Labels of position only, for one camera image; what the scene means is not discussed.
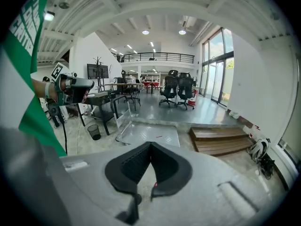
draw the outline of green cloth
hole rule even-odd
[[[10,63],[21,76],[20,79],[23,79],[32,91],[34,90],[30,74],[37,71],[37,51],[46,2],[47,0],[27,0],[2,44]],[[65,156],[65,150],[58,142],[39,99],[31,92],[28,96],[31,96],[32,100],[27,105],[21,104],[22,98],[20,99],[20,107],[27,106],[27,109],[24,109],[19,130],[34,135],[43,145],[53,146],[58,156]]]

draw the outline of coat rack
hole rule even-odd
[[[99,61],[101,59],[101,57],[98,58],[98,56],[97,56],[97,59],[95,59],[95,58],[93,58],[93,59],[96,61],[95,62],[96,63],[96,77],[97,77],[97,83],[98,83],[97,90],[98,90],[98,92],[100,92],[100,91],[102,91],[102,87],[103,87],[103,90],[105,90],[104,79],[103,79],[103,84],[101,84],[101,81],[100,81],[100,77],[103,78],[103,69],[100,67],[103,63]]]

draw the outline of black wastebasket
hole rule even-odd
[[[97,141],[101,138],[101,135],[100,135],[100,132],[99,132],[99,129],[98,129],[97,125],[89,126],[88,127],[88,132],[90,133],[90,135],[91,135],[91,137],[94,141]]]

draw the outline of tv screen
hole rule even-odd
[[[96,65],[87,64],[87,72],[88,72],[88,79],[97,79],[98,77],[101,79],[109,78],[109,70],[108,70],[108,66],[106,66],[106,65],[99,65],[99,72],[98,72]]]

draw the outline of wooden platform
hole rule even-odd
[[[222,156],[245,150],[253,143],[241,128],[191,128],[196,152]]]

